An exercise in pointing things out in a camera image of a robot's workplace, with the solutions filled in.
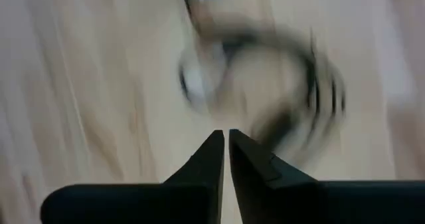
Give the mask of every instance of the wooden floor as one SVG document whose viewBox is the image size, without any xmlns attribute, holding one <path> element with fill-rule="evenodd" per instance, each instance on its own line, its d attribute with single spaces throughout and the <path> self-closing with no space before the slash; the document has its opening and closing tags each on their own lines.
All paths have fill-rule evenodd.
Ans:
<svg viewBox="0 0 425 224">
<path fill-rule="evenodd" d="M 340 69 L 347 116 L 299 168 L 319 179 L 396 177 L 380 70 L 400 54 L 383 51 L 399 42 L 386 0 L 220 0 L 209 9 L 306 37 L 313 30 Z M 0 17 L 4 223 L 38 223 L 43 199 L 71 183 L 163 181 L 214 129 L 248 132 L 280 95 L 271 78 L 245 103 L 235 86 L 219 110 L 189 107 L 176 72 L 193 40 L 183 0 L 0 0 Z M 241 223 L 227 155 L 222 223 Z"/>
</svg>

